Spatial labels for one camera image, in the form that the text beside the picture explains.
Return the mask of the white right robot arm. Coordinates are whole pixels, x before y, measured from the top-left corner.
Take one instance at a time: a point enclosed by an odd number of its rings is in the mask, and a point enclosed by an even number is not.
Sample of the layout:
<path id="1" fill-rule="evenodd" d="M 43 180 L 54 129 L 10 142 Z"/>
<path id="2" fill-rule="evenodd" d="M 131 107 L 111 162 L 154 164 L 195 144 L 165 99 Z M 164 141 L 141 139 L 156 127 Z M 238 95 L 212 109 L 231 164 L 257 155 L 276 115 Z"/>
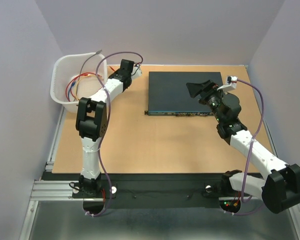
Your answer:
<path id="1" fill-rule="evenodd" d="M 214 190 L 226 196 L 239 192 L 240 202 L 245 194 L 258 198 L 268 210 L 278 214 L 300 204 L 300 166 L 276 157 L 240 121 L 240 100 L 230 92 L 237 87 L 237 82 L 237 77 L 229 76 L 222 86 L 210 80 L 186 83 L 190 97 L 199 96 L 199 103 L 211 110 L 220 138 L 246 157 L 246 166 L 253 164 L 261 174 L 258 178 L 249 175 L 247 170 L 227 171 Z"/>

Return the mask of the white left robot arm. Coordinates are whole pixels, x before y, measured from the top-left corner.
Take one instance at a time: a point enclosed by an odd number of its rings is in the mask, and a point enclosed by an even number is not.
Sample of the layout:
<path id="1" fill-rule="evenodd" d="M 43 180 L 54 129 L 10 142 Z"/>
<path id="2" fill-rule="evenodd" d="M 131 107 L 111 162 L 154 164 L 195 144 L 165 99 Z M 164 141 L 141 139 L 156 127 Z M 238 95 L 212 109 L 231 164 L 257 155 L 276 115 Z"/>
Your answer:
<path id="1" fill-rule="evenodd" d="M 78 101 L 75 128 L 82 143 L 82 170 L 73 190 L 94 198 L 102 190 L 100 148 L 105 137 L 111 114 L 112 101 L 130 87 L 132 81 L 142 75 L 141 63 L 122 59 L 119 69 L 106 81 L 99 76 L 100 89 L 90 97 Z"/>

